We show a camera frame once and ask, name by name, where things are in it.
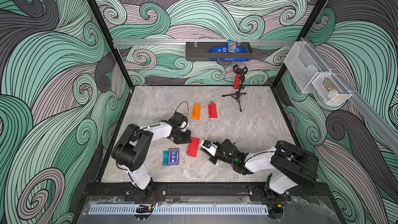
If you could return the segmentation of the red square paper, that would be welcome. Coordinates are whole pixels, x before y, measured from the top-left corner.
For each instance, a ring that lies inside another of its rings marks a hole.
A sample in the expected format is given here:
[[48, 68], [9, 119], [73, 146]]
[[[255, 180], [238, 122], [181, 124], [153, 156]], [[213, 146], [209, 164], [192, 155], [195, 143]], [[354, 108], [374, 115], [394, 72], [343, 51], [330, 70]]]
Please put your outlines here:
[[218, 113], [217, 113], [217, 106], [214, 102], [211, 102], [208, 104], [208, 117], [209, 118], [218, 118]]
[[196, 158], [198, 154], [199, 144], [200, 144], [199, 138], [191, 137], [191, 143], [188, 146], [187, 155]]

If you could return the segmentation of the orange square paper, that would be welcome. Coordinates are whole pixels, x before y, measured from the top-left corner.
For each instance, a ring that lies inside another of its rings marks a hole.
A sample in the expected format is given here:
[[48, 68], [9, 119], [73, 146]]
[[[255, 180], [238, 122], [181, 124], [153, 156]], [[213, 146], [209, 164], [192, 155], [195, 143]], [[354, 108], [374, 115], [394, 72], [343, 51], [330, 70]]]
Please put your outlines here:
[[201, 106], [198, 103], [195, 103], [192, 108], [192, 120], [200, 120], [201, 119]]

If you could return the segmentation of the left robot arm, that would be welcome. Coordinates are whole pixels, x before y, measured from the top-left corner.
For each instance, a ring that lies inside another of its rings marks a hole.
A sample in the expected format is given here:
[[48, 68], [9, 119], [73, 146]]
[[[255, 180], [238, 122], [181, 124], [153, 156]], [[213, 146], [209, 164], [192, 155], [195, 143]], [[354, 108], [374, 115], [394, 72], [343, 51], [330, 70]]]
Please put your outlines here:
[[133, 189], [129, 195], [142, 200], [149, 200], [153, 194], [153, 179], [144, 166], [150, 144], [156, 140], [169, 139], [175, 144], [190, 144], [191, 131], [188, 130], [188, 118], [174, 112], [168, 120], [140, 127], [130, 124], [123, 132], [112, 150], [112, 158], [119, 169], [125, 170]]

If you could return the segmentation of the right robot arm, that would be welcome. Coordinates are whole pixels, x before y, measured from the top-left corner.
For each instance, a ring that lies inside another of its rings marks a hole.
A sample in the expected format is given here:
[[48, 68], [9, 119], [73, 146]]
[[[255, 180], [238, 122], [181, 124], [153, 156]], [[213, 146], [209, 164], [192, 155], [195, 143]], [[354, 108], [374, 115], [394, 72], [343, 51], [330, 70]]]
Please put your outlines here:
[[275, 147], [257, 153], [244, 153], [226, 139], [222, 143], [203, 140], [201, 150], [209, 155], [209, 161], [222, 161], [231, 165], [240, 175], [251, 175], [259, 171], [277, 170], [278, 175], [267, 176], [263, 188], [249, 192], [261, 201], [287, 201], [287, 192], [296, 186], [314, 188], [318, 179], [319, 158], [309, 151], [286, 141], [277, 141]]

